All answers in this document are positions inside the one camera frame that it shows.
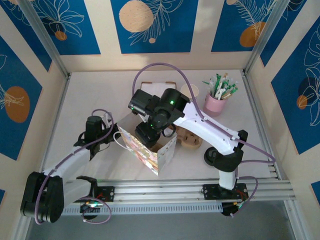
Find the white cartoon print paper bag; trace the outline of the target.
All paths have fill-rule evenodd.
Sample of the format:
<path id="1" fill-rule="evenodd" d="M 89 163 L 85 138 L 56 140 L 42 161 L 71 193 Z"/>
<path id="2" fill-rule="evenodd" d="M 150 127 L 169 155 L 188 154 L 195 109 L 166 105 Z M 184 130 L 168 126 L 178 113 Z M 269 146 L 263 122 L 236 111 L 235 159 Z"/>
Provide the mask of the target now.
<path id="1" fill-rule="evenodd" d="M 174 157 L 177 133 L 175 132 L 171 137 L 164 137 L 160 135 L 157 143 L 163 145 L 158 152 L 152 152 L 144 146 L 137 137 L 118 126 L 117 139 L 115 142 L 125 150 L 132 153 L 138 160 L 147 166 L 156 176 L 159 175 L 162 168 L 169 164 Z"/>

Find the pink cup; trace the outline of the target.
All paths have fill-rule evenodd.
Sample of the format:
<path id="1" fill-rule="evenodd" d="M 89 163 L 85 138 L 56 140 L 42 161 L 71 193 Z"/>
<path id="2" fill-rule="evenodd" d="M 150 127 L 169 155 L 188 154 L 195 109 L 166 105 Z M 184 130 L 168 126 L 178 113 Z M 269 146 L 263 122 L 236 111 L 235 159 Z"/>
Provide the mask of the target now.
<path id="1" fill-rule="evenodd" d="M 203 112 L 212 118 L 217 117 L 222 113 L 227 101 L 227 99 L 217 100 L 208 93 L 205 97 Z"/>

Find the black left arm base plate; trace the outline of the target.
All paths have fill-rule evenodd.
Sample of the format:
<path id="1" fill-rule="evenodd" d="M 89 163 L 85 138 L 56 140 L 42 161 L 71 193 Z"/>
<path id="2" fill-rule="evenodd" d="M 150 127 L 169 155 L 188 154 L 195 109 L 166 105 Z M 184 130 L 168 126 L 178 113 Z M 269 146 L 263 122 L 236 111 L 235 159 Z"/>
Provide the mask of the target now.
<path id="1" fill-rule="evenodd" d="M 96 186 L 90 191 L 90 196 L 104 202 L 113 202 L 115 197 L 115 187 Z"/>

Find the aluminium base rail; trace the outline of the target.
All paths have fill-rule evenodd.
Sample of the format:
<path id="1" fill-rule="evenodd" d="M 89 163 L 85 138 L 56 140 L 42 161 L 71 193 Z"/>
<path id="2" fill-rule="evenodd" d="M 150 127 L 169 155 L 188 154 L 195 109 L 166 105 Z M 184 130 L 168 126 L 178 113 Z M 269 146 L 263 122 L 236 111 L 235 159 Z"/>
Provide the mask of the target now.
<path id="1" fill-rule="evenodd" d="M 217 184 L 216 179 L 180 180 L 100 180 L 99 186 L 115 187 L 114 204 L 168 204 L 204 202 L 203 185 Z M 289 180 L 259 179 L 251 201 L 295 200 Z"/>

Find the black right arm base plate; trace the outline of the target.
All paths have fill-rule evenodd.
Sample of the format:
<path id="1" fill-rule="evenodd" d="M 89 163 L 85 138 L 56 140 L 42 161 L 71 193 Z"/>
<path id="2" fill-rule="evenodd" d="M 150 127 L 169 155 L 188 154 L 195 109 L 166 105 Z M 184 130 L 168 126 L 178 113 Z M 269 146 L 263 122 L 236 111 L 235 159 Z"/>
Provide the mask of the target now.
<path id="1" fill-rule="evenodd" d="M 205 200 L 247 200 L 249 194 L 245 183 L 236 183 L 232 190 L 225 189 L 219 184 L 204 184 L 201 192 Z"/>

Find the aluminium frame post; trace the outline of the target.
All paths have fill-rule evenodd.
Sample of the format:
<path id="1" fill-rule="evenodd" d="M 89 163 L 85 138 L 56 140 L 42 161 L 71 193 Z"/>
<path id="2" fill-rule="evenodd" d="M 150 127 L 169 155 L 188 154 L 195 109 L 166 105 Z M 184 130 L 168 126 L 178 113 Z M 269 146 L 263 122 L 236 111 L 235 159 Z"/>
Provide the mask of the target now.
<path id="1" fill-rule="evenodd" d="M 68 80 L 70 73 L 31 2 L 29 0 L 17 0 L 17 3 L 49 57 L 55 63 L 62 76 Z"/>
<path id="2" fill-rule="evenodd" d="M 305 0 L 271 0 L 274 7 L 267 15 L 266 26 L 253 47 L 243 73 L 248 75 L 257 60 L 266 67 L 286 33 L 296 19 Z"/>

